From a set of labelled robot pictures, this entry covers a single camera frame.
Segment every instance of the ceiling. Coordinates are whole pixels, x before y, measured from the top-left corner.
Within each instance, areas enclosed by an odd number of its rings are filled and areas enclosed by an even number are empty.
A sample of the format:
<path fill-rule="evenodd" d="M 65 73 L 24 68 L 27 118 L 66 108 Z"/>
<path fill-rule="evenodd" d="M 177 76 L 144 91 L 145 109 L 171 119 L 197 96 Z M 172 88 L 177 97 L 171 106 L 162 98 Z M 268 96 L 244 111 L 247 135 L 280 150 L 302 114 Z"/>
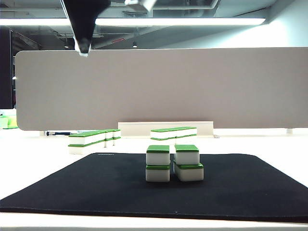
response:
<path fill-rule="evenodd" d="M 157 0 L 154 10 L 147 15 L 131 13 L 124 0 L 112 0 L 112 5 L 99 17 L 234 17 L 264 11 L 276 0 L 218 0 L 212 10 L 193 9 L 211 5 L 215 0 Z M 63 18 L 60 0 L 2 0 L 0 18 Z M 115 27 L 96 26 L 93 49 L 153 49 L 168 44 L 233 29 L 232 26 L 170 26 L 170 27 Z M 63 50 L 74 48 L 73 32 L 69 26 L 12 26 L 14 53 L 21 50 Z"/>

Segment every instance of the white table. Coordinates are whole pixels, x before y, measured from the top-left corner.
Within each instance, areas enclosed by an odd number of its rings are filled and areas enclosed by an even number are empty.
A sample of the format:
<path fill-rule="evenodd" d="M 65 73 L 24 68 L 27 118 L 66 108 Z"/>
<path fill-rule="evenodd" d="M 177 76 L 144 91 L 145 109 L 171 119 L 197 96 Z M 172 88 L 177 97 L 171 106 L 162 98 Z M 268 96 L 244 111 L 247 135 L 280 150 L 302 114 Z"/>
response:
<path fill-rule="evenodd" d="M 253 154 L 275 168 L 308 186 L 308 135 L 226 135 L 222 130 L 219 139 L 198 138 L 196 145 L 203 154 L 243 153 Z M 105 152 L 145 153 L 149 139 L 122 138 L 122 146 L 105 148 Z M 0 198 L 15 193 L 51 173 L 83 158 L 68 154 L 68 137 L 39 136 L 37 131 L 19 129 L 0 130 Z M 308 224 L 194 220 L 166 218 L 126 218 L 68 216 L 27 213 L 0 213 L 1 230 L 63 230 L 78 227 L 79 230 L 308 230 Z"/>

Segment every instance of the ceiling light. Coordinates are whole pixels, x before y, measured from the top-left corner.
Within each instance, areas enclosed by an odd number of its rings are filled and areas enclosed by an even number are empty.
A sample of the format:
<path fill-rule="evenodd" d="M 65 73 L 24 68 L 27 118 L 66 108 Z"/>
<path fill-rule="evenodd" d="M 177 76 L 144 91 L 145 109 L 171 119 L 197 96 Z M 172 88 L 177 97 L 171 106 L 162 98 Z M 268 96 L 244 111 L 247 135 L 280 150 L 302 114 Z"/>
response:
<path fill-rule="evenodd" d="M 12 18 L 0 19 L 0 26 L 69 26 L 67 18 Z"/>
<path fill-rule="evenodd" d="M 98 18 L 100 26 L 219 26 L 259 25 L 265 18 Z"/>
<path fill-rule="evenodd" d="M 259 25 L 265 18 L 98 18 L 100 26 L 219 26 Z M 69 26 L 66 18 L 0 19 L 0 26 Z"/>

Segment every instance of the gray partition panel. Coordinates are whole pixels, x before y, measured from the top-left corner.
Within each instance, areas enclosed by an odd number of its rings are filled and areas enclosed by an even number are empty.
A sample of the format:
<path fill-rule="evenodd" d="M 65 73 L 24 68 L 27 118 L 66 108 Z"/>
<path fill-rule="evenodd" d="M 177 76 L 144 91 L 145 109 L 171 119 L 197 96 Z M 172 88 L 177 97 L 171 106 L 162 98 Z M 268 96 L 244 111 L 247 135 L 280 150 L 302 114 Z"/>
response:
<path fill-rule="evenodd" d="M 23 51 L 15 63 L 24 130 L 308 127 L 308 48 Z"/>

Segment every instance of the desk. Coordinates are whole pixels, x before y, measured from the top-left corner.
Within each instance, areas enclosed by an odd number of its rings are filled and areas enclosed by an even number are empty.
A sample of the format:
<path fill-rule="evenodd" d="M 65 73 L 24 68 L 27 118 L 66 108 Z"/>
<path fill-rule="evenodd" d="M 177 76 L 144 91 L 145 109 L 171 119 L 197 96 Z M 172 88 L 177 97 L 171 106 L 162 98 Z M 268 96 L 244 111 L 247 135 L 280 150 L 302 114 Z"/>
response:
<path fill-rule="evenodd" d="M 308 135 L 221 135 L 219 139 L 198 138 L 196 146 L 203 154 L 243 153 L 256 155 L 275 168 L 308 186 Z M 122 138 L 123 146 L 104 152 L 144 153 L 149 139 Z M 39 136 L 37 131 L 0 130 L 0 198 L 6 197 L 49 174 L 83 158 L 68 154 L 68 137 Z M 47 214 L 0 213 L 1 230 L 79 230 L 97 228 L 128 230 L 308 230 L 308 224 L 192 220 L 165 218 L 89 217 Z"/>

